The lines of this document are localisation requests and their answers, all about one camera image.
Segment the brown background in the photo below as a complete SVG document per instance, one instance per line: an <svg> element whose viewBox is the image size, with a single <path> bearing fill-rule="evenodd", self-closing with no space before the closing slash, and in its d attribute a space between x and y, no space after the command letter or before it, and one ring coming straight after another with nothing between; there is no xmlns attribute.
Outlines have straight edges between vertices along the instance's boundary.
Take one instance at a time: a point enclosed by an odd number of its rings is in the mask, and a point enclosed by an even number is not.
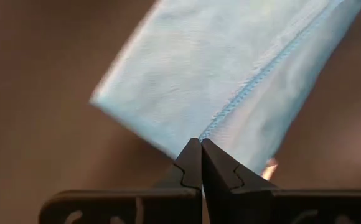
<svg viewBox="0 0 361 224"><path fill-rule="evenodd" d="M147 187L170 160L88 104L152 0L0 0L0 223L64 189ZM361 15L277 155L287 188L361 187Z"/></svg>

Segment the mask seam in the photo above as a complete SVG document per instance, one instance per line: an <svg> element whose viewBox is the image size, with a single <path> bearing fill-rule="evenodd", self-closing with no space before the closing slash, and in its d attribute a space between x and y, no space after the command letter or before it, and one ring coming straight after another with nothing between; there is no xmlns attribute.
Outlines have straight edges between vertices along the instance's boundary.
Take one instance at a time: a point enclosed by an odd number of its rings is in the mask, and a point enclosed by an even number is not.
<svg viewBox="0 0 361 224"><path fill-rule="evenodd" d="M209 138L212 131L226 118L226 116L231 113L255 89L255 87L257 87L272 72L277 64L282 62L283 59L290 54L303 39L305 39L316 27L327 19L330 13L343 1L344 0L335 0L330 3L307 27L305 27L292 41L290 41L289 44L287 44L274 59L264 66L259 74L246 80L243 84L244 87L242 90L214 116L211 123L199 136L199 140L202 141L205 138Z"/></svg>

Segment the blurred background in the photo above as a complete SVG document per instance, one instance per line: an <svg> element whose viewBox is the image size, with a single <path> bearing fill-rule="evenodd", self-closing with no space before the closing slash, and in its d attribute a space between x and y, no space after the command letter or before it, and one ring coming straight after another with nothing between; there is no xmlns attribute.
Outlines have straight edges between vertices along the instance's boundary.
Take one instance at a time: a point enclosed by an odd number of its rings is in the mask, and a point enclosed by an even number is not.
<svg viewBox="0 0 361 224"><path fill-rule="evenodd" d="M65 189L149 187L169 158L88 104L153 0L0 0L0 223ZM361 13L276 155L287 189L361 188Z"/></svg>

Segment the stitching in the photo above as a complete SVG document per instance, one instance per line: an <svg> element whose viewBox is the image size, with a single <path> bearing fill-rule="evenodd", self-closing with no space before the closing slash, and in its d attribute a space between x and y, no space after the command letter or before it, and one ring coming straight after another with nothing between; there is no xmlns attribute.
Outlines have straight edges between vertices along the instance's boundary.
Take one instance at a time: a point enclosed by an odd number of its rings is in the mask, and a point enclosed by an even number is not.
<svg viewBox="0 0 361 224"><path fill-rule="evenodd" d="M199 136L200 141L208 138L212 131L225 119L226 115L231 113L253 90L260 84L265 77L267 77L285 57L287 57L300 43L307 37L322 21L324 21L329 14L344 0L335 0L332 4L327 6L320 15L314 19L302 32L298 34L281 52L276 56L267 66L256 76L245 82L244 88L237 94L225 107L217 113L212 122L206 127L203 133Z"/></svg>

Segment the light blue fabric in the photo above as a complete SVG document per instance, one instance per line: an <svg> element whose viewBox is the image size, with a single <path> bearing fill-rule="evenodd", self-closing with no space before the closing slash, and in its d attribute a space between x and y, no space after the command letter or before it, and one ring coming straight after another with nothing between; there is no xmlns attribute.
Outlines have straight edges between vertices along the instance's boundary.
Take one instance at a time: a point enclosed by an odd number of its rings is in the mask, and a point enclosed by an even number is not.
<svg viewBox="0 0 361 224"><path fill-rule="evenodd" d="M91 102L175 158L210 138L260 173L359 0L162 0Z"/></svg>

